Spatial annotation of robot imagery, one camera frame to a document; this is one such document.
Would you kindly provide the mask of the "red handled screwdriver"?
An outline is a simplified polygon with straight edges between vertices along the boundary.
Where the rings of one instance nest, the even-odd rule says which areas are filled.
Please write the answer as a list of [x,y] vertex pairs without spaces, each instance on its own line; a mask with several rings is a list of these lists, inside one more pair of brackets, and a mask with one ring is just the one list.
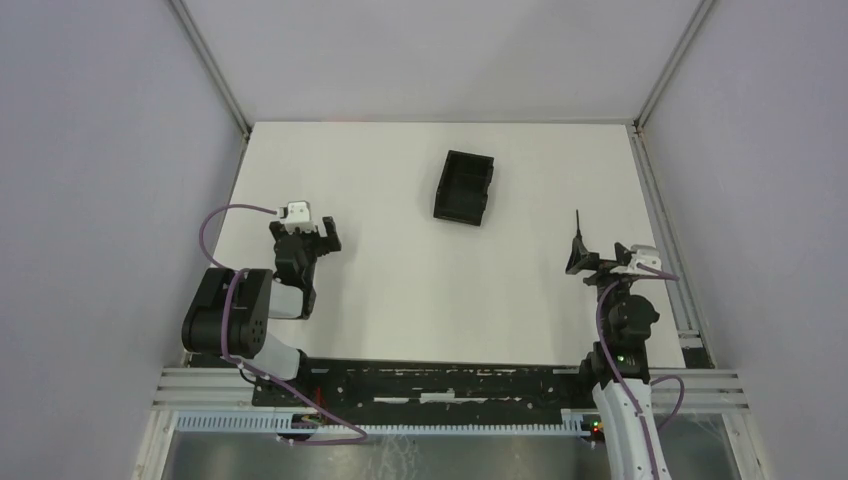
[[578,250],[580,250],[583,247],[583,239],[582,239],[582,232],[581,232],[581,228],[580,228],[580,213],[579,213],[578,209],[575,210],[575,225],[576,225],[576,232],[575,232],[575,236],[572,240],[572,246],[574,248],[577,248]]

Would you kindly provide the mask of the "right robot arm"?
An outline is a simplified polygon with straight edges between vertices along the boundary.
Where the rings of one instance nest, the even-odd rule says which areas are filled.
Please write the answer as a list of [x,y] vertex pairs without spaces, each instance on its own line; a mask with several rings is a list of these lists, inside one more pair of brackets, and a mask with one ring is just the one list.
[[647,340],[660,319],[653,303],[634,294],[642,280],[677,281],[662,270],[656,248],[614,245],[615,257],[603,259],[589,250],[578,231],[565,267],[568,275],[587,272],[583,283],[597,290],[595,328],[598,340],[581,361],[577,382],[580,400],[597,408],[610,472],[615,479],[668,479],[651,406]]

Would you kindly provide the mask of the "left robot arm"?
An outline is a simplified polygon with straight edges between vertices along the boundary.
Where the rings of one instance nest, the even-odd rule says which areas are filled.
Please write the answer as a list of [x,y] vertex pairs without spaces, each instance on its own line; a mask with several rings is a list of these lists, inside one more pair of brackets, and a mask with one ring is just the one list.
[[278,378],[275,392],[290,407],[306,405],[313,379],[302,372],[306,354],[268,333],[272,291],[289,287],[301,295],[296,320],[310,318],[316,300],[315,271],[320,257],[342,250],[334,219],[322,218],[325,232],[305,223],[275,221],[275,268],[249,269],[236,278],[228,268],[206,270],[181,327],[184,349],[233,360],[259,377]]

